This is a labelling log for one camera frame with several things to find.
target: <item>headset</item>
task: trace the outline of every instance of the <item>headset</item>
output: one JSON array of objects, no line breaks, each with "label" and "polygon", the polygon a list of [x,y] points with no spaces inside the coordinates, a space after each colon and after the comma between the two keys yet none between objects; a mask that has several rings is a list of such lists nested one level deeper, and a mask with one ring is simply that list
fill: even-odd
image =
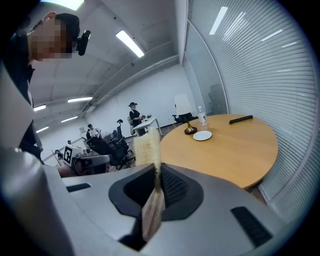
[{"label": "headset", "polygon": [[78,52],[80,56],[85,55],[90,36],[91,31],[86,30],[83,32],[81,37],[78,37],[75,50]]}]

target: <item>ceiling light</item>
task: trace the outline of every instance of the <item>ceiling light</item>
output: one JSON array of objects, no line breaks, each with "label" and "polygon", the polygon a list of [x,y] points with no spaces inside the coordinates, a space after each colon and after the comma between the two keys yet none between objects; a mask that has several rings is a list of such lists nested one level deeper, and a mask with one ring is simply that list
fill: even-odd
[{"label": "ceiling light", "polygon": [[211,31],[209,33],[209,35],[214,35],[215,32],[217,31],[222,19],[224,18],[226,12],[228,10],[228,7],[225,7],[225,6],[222,6],[219,13],[218,13],[218,16],[216,17],[215,19],[215,22],[213,23],[213,26],[211,28]]},{"label": "ceiling light", "polygon": [[46,105],[37,106],[37,107],[33,108],[33,111],[44,110],[45,108],[46,108]]},{"label": "ceiling light", "polygon": [[90,101],[90,100],[92,100],[92,97],[70,98],[70,99],[68,99],[68,103],[71,103],[71,102],[84,102],[84,101]]},{"label": "ceiling light", "polygon": [[289,72],[289,71],[292,71],[292,69],[277,70],[276,72],[280,73],[280,72]]},{"label": "ceiling light", "polygon": [[76,11],[84,1],[85,0],[41,0],[41,2],[57,4],[72,9],[74,11]]},{"label": "ceiling light", "polygon": [[78,117],[77,117],[77,116],[74,116],[74,117],[68,118],[68,119],[66,119],[66,120],[62,120],[61,123],[64,123],[64,122],[66,122],[66,121],[70,121],[70,120],[76,119],[76,118],[78,118]]},{"label": "ceiling light", "polygon": [[275,36],[275,35],[279,34],[279,33],[280,33],[280,32],[282,32],[282,31],[283,31],[282,29],[279,29],[278,31],[276,31],[276,32],[274,32],[274,33],[272,33],[272,34],[268,35],[267,37],[265,37],[265,38],[261,39],[261,41],[262,41],[262,42],[263,42],[263,41],[266,41],[267,39],[272,38],[273,36]]},{"label": "ceiling light", "polygon": [[44,128],[42,128],[42,129],[40,129],[40,130],[37,130],[36,133],[38,134],[38,133],[40,133],[40,132],[42,132],[42,131],[44,131],[44,130],[46,130],[46,129],[48,129],[48,128],[49,128],[49,126],[44,127]]},{"label": "ceiling light", "polygon": [[292,42],[292,43],[289,43],[289,44],[286,44],[284,46],[281,46],[281,48],[285,48],[285,47],[288,47],[288,46],[293,46],[295,45],[297,42]]},{"label": "ceiling light", "polygon": [[126,46],[128,46],[131,51],[133,51],[139,58],[141,58],[143,55],[145,55],[142,50],[136,45],[136,43],[130,38],[130,36],[127,35],[126,32],[121,30],[118,34],[115,35],[117,38],[119,38]]}]

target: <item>white plate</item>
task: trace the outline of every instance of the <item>white plate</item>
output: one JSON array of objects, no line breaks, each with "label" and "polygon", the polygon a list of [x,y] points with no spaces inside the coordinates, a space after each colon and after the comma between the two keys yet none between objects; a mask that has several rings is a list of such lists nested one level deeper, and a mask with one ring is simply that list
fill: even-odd
[{"label": "white plate", "polygon": [[193,138],[196,141],[205,141],[207,139],[210,139],[212,136],[212,133],[208,130],[202,130],[202,131],[198,131],[193,135]]}]

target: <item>white lamp shade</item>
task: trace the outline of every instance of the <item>white lamp shade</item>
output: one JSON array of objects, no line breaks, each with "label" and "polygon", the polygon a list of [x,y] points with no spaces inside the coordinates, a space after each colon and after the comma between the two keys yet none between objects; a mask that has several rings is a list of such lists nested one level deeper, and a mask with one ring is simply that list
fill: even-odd
[{"label": "white lamp shade", "polygon": [[174,99],[175,99],[176,114],[178,116],[190,113],[192,111],[189,98],[186,94],[177,95],[174,97]]}]

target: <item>desk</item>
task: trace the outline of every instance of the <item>desk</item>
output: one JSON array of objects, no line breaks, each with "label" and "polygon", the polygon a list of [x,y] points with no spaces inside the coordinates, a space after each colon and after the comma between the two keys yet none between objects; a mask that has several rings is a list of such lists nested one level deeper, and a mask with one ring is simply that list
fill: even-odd
[{"label": "desk", "polygon": [[161,136],[163,136],[161,128],[159,126],[158,120],[156,117],[149,119],[148,121],[142,122],[139,125],[137,125],[136,127],[133,128],[134,131],[142,129],[142,128],[147,128],[149,126],[151,126],[151,124],[156,121],[156,125],[159,128],[159,133],[161,134]]},{"label": "desk", "polygon": [[[229,124],[243,116],[207,116],[212,137],[205,141],[185,135],[186,124],[173,129],[160,143],[162,162],[219,177],[244,189],[253,186],[274,165],[278,141],[271,127],[255,117]],[[199,120],[190,123],[201,130]]]}]

